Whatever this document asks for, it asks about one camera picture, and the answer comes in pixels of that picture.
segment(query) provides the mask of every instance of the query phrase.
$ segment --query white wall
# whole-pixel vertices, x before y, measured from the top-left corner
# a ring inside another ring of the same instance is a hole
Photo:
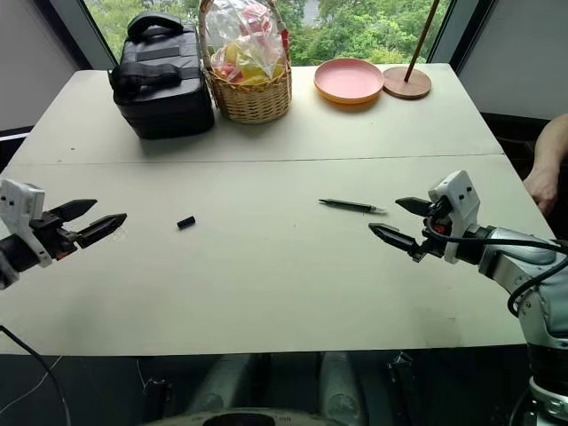
[[[486,113],[568,113],[568,1],[498,0],[460,79]]]
[[[77,69],[32,0],[0,0],[0,130],[36,124]]]

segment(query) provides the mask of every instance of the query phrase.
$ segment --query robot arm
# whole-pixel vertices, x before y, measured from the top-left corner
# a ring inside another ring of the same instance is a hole
[[[427,254],[454,264],[478,265],[509,293],[528,343],[532,397],[540,413],[568,422],[568,248],[532,235],[477,224],[479,199],[465,171],[429,190],[430,201],[403,198],[397,204],[424,217],[422,244],[385,224],[369,224],[388,244],[414,261]]]
[[[79,232],[63,228],[84,215],[97,200],[73,200],[43,211],[45,192],[28,184],[3,179],[0,186],[0,218],[10,236],[0,240],[0,289],[19,278],[19,272],[39,264],[47,267],[77,250],[113,233],[126,219],[125,214],[106,216]]]

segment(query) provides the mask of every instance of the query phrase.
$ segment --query wicker basket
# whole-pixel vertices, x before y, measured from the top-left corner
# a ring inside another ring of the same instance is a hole
[[[292,75],[288,52],[288,31],[276,10],[273,0],[264,0],[272,10],[277,28],[282,37],[286,52],[286,69],[270,82],[256,85],[241,85],[227,82],[213,72],[211,56],[207,48],[205,35],[207,27],[205,17],[214,0],[201,0],[199,9],[199,37],[203,63],[206,68],[209,86],[213,97],[223,115],[233,121],[246,124],[269,122],[283,116],[290,107],[292,99]]]

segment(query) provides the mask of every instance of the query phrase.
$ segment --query orange plate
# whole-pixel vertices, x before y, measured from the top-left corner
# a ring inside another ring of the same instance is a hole
[[[321,64],[313,82],[329,100],[340,104],[362,104],[378,96],[384,77],[379,68],[362,59],[340,58]]]

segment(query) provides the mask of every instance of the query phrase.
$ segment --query person's arm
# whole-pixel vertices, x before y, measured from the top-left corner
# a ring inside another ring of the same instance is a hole
[[[526,190],[544,215],[550,213],[558,193],[558,174],[568,154],[568,114],[546,125],[534,147],[534,164],[525,179]]]

